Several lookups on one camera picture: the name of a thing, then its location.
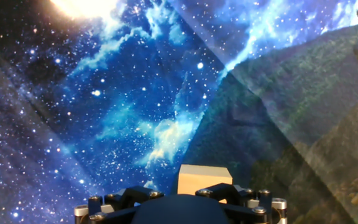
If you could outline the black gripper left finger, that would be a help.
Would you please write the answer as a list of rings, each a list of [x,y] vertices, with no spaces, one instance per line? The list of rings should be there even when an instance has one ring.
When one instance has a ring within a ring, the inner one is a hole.
[[[133,208],[146,201],[163,197],[164,193],[147,187],[135,186],[120,190],[115,194],[92,195],[87,204],[74,208],[74,224],[86,224],[91,220],[101,220],[110,213]]]

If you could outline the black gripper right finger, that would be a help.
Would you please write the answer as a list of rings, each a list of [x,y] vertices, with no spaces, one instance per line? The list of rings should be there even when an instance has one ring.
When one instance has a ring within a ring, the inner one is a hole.
[[[196,196],[217,201],[233,223],[287,224],[287,201],[267,189],[253,190],[220,183],[199,189]]]

